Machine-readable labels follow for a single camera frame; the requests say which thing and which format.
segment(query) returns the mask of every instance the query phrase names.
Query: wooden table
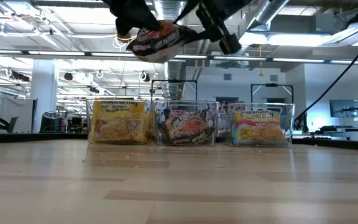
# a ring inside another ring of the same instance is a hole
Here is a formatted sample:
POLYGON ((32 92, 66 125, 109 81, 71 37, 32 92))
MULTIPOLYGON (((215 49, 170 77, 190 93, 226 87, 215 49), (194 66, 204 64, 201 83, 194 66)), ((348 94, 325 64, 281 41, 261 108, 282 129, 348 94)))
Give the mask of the wooden table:
POLYGON ((358 151, 0 144, 0 224, 358 224, 358 151))

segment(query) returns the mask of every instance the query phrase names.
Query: ceiling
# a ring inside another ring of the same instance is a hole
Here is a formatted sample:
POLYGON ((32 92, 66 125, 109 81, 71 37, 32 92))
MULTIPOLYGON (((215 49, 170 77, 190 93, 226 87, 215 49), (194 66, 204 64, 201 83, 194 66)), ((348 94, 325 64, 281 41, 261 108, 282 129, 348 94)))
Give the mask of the ceiling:
MULTIPOLYGON (((61 50, 61 51, 93 51, 93 52, 125 52, 126 44, 116 40, 115 17, 101 1, 16 1, 17 5, 1 4, 0 1, 0 31, 5 27, 6 33, 0 36, 0 49, 19 50, 61 50)), ((152 12, 157 16, 155 4, 147 0, 152 12)), ((239 25, 244 15, 253 12, 257 8, 257 1, 246 6, 241 11, 231 16, 226 26, 231 33, 241 36, 239 25)), ((358 8, 358 1, 353 0, 293 0, 280 12, 280 16, 311 17, 319 12, 345 12, 358 8)), ((195 11, 185 18, 185 25, 201 32, 203 27, 197 18, 195 11)), ((134 37, 136 29, 131 31, 134 37)), ((315 50, 315 47, 294 47, 284 45, 263 44, 260 47, 248 47, 246 52, 250 56, 264 57, 305 57, 313 58, 323 55, 325 58, 352 58, 358 52, 358 47, 327 47, 315 50)), ((207 46, 202 42, 188 44, 183 48, 184 54, 211 54, 220 52, 219 44, 210 43, 207 46)), ((150 83, 139 80, 139 74, 143 71, 154 79, 165 79, 165 69, 162 64, 152 64, 138 61, 95 61, 95 60, 57 60, 60 67, 59 82, 62 85, 89 84, 85 80, 66 81, 66 72, 84 72, 93 75, 94 85, 126 85, 149 87, 150 83)), ((250 62, 248 69, 260 66, 259 62, 250 62)), ((286 68, 287 63, 266 62, 265 68, 286 68)), ((7 69, 15 70, 32 76, 32 59, 30 58, 3 58, 0 57, 0 83, 21 83, 6 75, 7 69)), ((6 86, 8 90, 23 93, 30 91, 29 87, 6 86)), ((131 90, 127 95, 148 95, 145 89, 131 90)), ((123 95, 124 90, 107 88, 105 94, 123 95)), ((61 94, 90 94, 87 88, 59 88, 61 94)))

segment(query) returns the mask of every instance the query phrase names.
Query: monitor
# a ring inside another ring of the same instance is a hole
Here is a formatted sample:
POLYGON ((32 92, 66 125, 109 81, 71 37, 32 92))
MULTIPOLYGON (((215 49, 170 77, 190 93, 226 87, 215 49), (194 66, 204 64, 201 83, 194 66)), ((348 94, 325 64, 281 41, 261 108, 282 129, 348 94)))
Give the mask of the monitor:
POLYGON ((72 123, 73 125, 81 125, 81 123, 82 123, 82 118, 73 117, 71 123, 72 123))
POLYGON ((358 111, 343 111, 344 109, 358 108, 357 100, 330 100, 329 110, 332 118, 357 118, 358 111))

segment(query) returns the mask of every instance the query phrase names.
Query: clear plastic bin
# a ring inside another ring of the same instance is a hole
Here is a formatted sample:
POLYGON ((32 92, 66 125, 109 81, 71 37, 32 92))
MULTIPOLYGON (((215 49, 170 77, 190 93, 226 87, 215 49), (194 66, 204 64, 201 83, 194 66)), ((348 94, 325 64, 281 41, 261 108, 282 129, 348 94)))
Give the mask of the clear plastic bin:
POLYGON ((150 102, 145 100, 87 100, 88 141, 145 144, 150 112, 150 102))
POLYGON ((294 104, 230 104, 225 141, 235 146, 291 146, 294 112, 294 104))
POLYGON ((154 101, 156 144, 214 145, 218 109, 213 101, 154 101))

